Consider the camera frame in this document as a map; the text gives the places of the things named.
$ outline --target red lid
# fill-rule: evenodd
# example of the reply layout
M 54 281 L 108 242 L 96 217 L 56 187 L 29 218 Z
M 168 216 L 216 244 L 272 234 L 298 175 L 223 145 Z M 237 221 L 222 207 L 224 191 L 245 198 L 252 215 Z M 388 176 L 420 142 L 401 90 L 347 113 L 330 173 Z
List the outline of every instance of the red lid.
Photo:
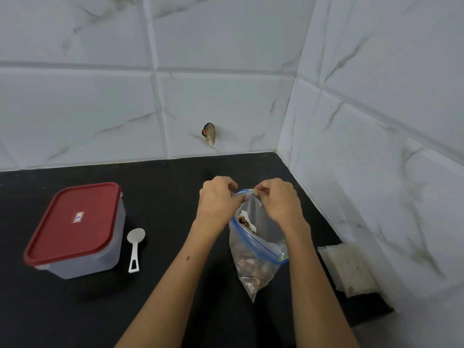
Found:
M 37 266 L 103 250 L 113 238 L 120 193 L 113 182 L 57 193 L 29 241 L 24 261 Z

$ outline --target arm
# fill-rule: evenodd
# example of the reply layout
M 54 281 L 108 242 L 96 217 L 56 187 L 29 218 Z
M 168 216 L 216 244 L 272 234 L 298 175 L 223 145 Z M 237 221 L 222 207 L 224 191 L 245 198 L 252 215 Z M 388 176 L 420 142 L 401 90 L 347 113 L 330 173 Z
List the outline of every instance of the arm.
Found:
M 197 217 L 181 251 L 167 269 L 116 348 L 180 347 L 198 279 L 212 245 L 244 195 L 234 195 L 230 177 L 203 184 Z
M 319 262 L 292 184 L 277 178 L 255 189 L 287 240 L 297 346 L 359 348 Z

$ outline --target ziplock bag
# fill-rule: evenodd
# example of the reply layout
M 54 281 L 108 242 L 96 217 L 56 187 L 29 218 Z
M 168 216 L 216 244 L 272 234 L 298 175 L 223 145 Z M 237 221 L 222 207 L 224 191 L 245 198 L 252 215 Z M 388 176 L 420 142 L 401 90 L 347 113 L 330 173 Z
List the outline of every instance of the ziplock bag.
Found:
M 252 302 L 257 292 L 264 288 L 288 259 L 285 236 L 279 225 L 270 219 L 256 191 L 244 189 L 237 194 L 247 194 L 244 202 L 229 222 L 229 246 L 239 279 Z M 242 210 L 248 213 L 256 233 L 243 226 L 237 217 Z

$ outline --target black countertop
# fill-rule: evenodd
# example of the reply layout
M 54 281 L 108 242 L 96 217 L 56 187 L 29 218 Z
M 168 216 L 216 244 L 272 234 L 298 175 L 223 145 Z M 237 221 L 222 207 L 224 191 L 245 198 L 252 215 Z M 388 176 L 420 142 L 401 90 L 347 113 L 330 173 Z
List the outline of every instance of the black countertop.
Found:
M 275 153 L 3 172 L 1 346 L 113 347 L 181 249 L 195 218 L 198 192 L 216 175 L 231 176 L 240 189 L 275 177 L 290 181 L 315 246 L 341 242 Z M 27 266 L 23 252 L 53 195 L 66 187 L 107 181 L 121 186 L 126 210 L 119 263 L 69 280 Z M 139 245 L 141 270 L 129 274 L 131 244 L 126 235 L 136 227 L 145 229 L 146 238 Z M 183 346 L 294 344 L 288 263 L 253 304 L 237 278 L 228 240 L 226 228 L 200 278 Z M 336 294 L 352 326 L 391 311 L 378 294 L 350 299 Z

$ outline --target spoon handle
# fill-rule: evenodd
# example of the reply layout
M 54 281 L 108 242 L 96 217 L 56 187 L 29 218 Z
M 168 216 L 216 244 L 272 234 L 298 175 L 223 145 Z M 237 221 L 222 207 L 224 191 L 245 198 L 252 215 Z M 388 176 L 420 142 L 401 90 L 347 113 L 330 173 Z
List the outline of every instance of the spoon handle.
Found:
M 138 243 L 132 244 L 132 256 L 130 257 L 130 264 L 129 264 L 129 273 L 139 271 L 139 257 L 137 255 L 137 247 Z M 132 263 L 136 261 L 136 266 L 132 268 Z

